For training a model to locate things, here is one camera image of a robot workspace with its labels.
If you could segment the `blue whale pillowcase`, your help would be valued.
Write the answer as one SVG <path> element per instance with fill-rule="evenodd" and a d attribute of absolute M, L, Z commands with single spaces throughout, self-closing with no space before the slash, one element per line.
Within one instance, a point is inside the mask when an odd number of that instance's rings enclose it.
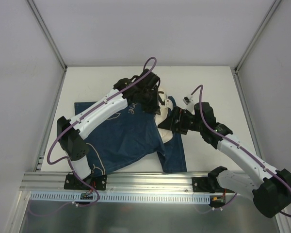
<path fill-rule="evenodd" d="M 154 115 L 133 103 L 113 114 L 85 140 L 88 165 L 95 176 L 112 172 L 186 172 L 180 134 L 163 138 Z"/>

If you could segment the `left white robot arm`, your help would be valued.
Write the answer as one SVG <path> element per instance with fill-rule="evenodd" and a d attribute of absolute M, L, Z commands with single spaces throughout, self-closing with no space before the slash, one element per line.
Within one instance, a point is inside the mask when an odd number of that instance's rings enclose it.
<path fill-rule="evenodd" d="M 57 120 L 57 141 L 68 157 L 75 175 L 74 182 L 80 189 L 87 189 L 92 183 L 92 172 L 87 160 L 90 150 L 85 142 L 89 134 L 132 103 L 138 103 L 146 112 L 156 114 L 159 110 L 160 83 L 156 74 L 144 69 L 140 75 L 120 79 L 105 97 L 81 113 L 70 119 L 62 116 Z"/>

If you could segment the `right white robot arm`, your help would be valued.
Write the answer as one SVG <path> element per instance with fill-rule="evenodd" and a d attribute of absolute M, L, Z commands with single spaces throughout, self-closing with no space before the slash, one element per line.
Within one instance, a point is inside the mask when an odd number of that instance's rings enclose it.
<path fill-rule="evenodd" d="M 245 178 L 219 166 L 208 173 L 208 192 L 223 188 L 238 193 L 268 218 L 291 204 L 291 173 L 278 170 L 241 146 L 232 130 L 217 122 L 209 103 L 195 104 L 193 114 L 176 106 L 158 127 L 183 135 L 188 131 L 199 132 L 206 143 L 228 156 L 248 175 Z"/>

